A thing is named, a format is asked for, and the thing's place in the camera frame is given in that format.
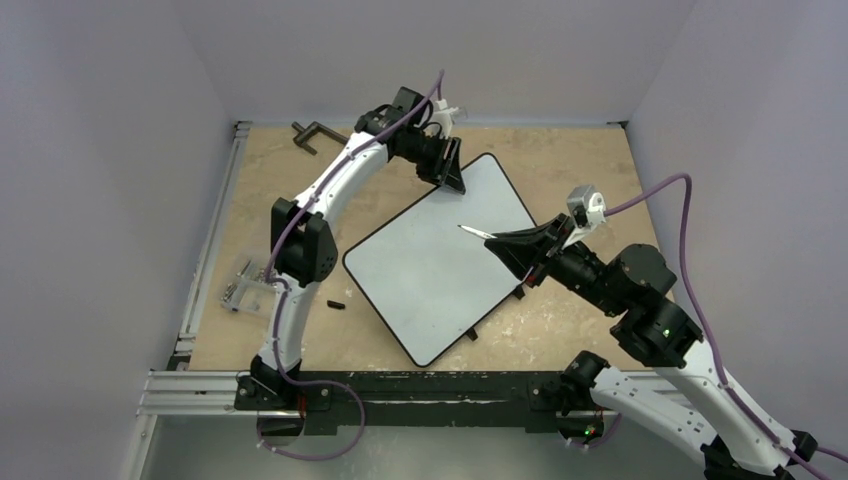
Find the white whiteboard black frame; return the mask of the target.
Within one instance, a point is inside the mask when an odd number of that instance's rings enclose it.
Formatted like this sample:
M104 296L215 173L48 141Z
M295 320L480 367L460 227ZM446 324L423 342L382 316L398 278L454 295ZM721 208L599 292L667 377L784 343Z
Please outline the white whiteboard black frame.
M499 160L462 169L465 194L437 187L357 242L343 267L411 362L428 367L506 299L519 280L469 233L529 229L528 208Z

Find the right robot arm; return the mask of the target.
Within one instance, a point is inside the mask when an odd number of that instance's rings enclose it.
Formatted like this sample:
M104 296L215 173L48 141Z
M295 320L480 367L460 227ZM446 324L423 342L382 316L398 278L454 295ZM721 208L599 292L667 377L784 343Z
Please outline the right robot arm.
M487 238L485 248L530 287L552 279L615 319L611 334L629 356L683 395L677 403L639 387L607 360L580 352L552 394L564 412L609 407L697 462L708 479L787 479L809 466L817 441L769 417L717 366L702 329L667 296L675 275L650 245L632 244L604 262L568 243L572 218Z

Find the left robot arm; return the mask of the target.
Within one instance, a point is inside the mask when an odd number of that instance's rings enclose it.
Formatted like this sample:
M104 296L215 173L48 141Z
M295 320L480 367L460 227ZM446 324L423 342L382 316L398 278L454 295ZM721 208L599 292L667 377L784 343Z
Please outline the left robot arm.
M276 298L266 339L250 366L251 381L272 408L297 399L308 313L338 261L334 227L354 195L395 157L412 163L422 181L465 193L461 141L451 134L459 112L438 87L428 95L402 87L391 103L359 117L336 159L308 188L273 204L265 276Z

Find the clear plastic screw box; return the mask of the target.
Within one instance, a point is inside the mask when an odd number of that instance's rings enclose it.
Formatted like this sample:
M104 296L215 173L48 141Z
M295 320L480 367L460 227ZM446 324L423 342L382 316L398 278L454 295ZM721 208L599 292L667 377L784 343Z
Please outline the clear plastic screw box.
M220 306L233 313L270 317L277 286L265 281L265 262L254 256L245 256L236 266L234 275L219 297Z

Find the white whiteboard marker pen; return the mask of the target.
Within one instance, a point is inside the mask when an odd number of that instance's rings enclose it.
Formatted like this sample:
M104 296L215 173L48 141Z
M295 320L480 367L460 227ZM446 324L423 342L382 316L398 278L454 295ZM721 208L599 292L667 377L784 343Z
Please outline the white whiteboard marker pen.
M482 240L490 240L490 239L496 238L495 234L488 233L488 232L485 232L485 231L482 231L482 230L479 230L479 229L476 229L476 228L473 228L473 227L470 227L470 226L467 226L467 225L459 225L459 228L461 230L463 230L464 232L469 233L469 234L471 234L471 235L473 235L477 238L480 238Z

